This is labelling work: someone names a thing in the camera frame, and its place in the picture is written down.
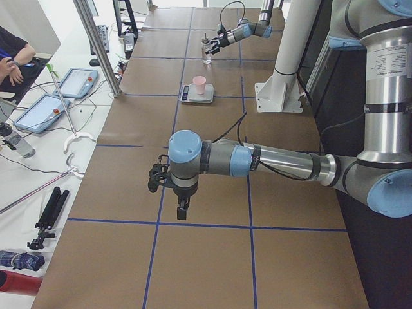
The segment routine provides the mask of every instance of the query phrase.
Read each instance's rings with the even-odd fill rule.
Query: mechanical arm
[[[215,54],[220,51],[220,48],[229,46],[235,42],[246,39],[251,35],[268,38],[272,32],[272,27],[269,26],[270,18],[272,17],[274,0],[264,0],[262,3],[259,21],[253,23],[247,18],[242,18],[235,29],[226,30],[220,24],[218,26],[218,35],[211,39],[211,48],[206,53]]]
[[[332,11],[331,45],[353,48],[358,40],[367,49],[363,152],[320,156],[176,132],[169,140],[170,162],[163,164],[160,156],[149,172],[149,190],[172,188],[178,219],[187,217],[199,174],[239,177],[251,171],[318,181],[392,218],[412,214],[412,2],[334,1]]]

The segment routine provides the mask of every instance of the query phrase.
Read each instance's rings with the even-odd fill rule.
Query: printed label
[[[411,78],[410,44],[391,46],[367,54],[366,80],[407,75]]]

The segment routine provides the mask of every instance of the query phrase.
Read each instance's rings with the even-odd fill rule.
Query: clear bottle
[[[207,38],[206,33],[205,37],[201,39],[201,57],[203,58],[204,64],[212,63],[212,55],[206,53],[211,48],[211,41]]]
[[[14,147],[23,158],[29,158],[36,153],[36,150],[23,137],[13,131],[10,124],[0,122],[0,135],[3,136],[7,144]]]

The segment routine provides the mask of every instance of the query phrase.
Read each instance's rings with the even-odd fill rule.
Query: black mouse
[[[90,66],[100,66],[100,62],[96,58],[91,59],[89,64]]]

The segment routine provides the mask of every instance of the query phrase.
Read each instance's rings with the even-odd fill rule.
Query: person's hand
[[[18,66],[14,65],[14,69],[10,72],[9,75],[10,83],[15,86],[15,82],[21,84],[23,82],[23,75],[21,75],[20,69]]]
[[[16,68],[13,62],[8,62],[10,59],[11,57],[6,57],[0,60],[0,77],[2,78],[9,76]]]

